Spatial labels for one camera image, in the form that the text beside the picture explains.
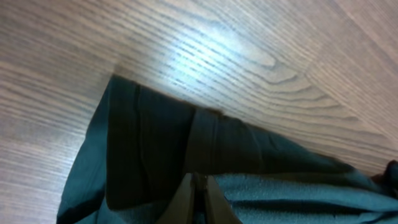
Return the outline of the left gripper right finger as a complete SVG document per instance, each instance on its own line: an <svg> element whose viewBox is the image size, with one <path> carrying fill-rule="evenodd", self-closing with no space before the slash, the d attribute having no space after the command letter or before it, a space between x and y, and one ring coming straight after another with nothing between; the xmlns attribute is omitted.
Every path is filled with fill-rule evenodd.
<svg viewBox="0 0 398 224"><path fill-rule="evenodd" d="M242 224L213 176L206 178L204 199L208 224Z"/></svg>

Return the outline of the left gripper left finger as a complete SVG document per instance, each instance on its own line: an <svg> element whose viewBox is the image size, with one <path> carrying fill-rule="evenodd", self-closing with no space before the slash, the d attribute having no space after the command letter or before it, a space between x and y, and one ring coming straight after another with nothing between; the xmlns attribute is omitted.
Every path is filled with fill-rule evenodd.
<svg viewBox="0 0 398 224"><path fill-rule="evenodd" d="M195 183L192 174L186 174L177 191L156 221L156 224L191 224L195 200Z"/></svg>

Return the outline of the dark green t-shirt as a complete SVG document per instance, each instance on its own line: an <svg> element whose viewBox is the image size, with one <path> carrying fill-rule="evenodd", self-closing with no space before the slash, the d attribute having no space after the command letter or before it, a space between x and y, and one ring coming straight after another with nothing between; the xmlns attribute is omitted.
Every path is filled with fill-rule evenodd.
<svg viewBox="0 0 398 224"><path fill-rule="evenodd" d="M68 175L58 223L155 223L192 174L242 223L396 223L397 162L372 179L270 131L110 78Z"/></svg>

